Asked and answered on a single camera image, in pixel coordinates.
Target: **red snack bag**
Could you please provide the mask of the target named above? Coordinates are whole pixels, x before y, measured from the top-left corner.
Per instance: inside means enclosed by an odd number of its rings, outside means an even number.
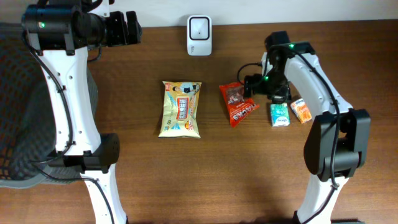
[[[220,90],[228,108],[229,122],[232,128],[235,128],[239,122],[259,107],[254,104],[253,99],[243,98],[243,86],[240,83],[221,85]]]

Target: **brown table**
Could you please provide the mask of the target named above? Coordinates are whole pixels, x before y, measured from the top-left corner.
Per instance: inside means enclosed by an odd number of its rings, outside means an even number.
[[[142,44],[105,49],[89,65],[99,89],[95,120],[101,133],[119,134],[116,175],[131,222],[252,222],[290,218],[299,208],[312,122],[300,124],[290,111],[290,126],[272,128],[269,101],[256,96],[261,107],[233,129],[218,89],[241,65],[259,61],[265,37],[277,30],[309,40],[335,88],[372,117],[365,166],[344,186],[332,218],[398,222],[398,21],[215,26],[209,57],[187,54],[185,27],[144,29]],[[157,138],[163,80],[203,82],[201,139]],[[0,198],[1,223],[95,222],[81,182],[0,195],[11,195]]]

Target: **snack package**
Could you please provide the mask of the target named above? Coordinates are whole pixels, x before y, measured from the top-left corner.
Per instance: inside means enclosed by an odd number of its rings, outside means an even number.
[[[296,100],[290,105],[290,107],[302,124],[312,119],[310,110],[303,99]]]
[[[272,127],[288,126],[290,124],[287,103],[271,105]]]
[[[200,138],[196,121],[201,83],[163,82],[163,120],[159,137]]]
[[[253,99],[243,98],[243,86],[240,83],[221,85],[220,90],[228,108],[229,122],[232,128],[259,107],[254,104]]]

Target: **white wall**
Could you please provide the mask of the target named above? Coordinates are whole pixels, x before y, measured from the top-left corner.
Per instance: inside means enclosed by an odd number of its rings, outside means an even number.
[[[20,22],[28,3],[0,0],[0,21]],[[398,19],[398,0],[116,0],[112,11],[136,11],[143,27],[184,26],[192,14],[213,24]]]

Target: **green packet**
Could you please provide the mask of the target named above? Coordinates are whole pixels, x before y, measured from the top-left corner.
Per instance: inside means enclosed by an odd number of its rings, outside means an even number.
[[[272,127],[288,126],[290,124],[287,103],[271,105],[271,121]]]

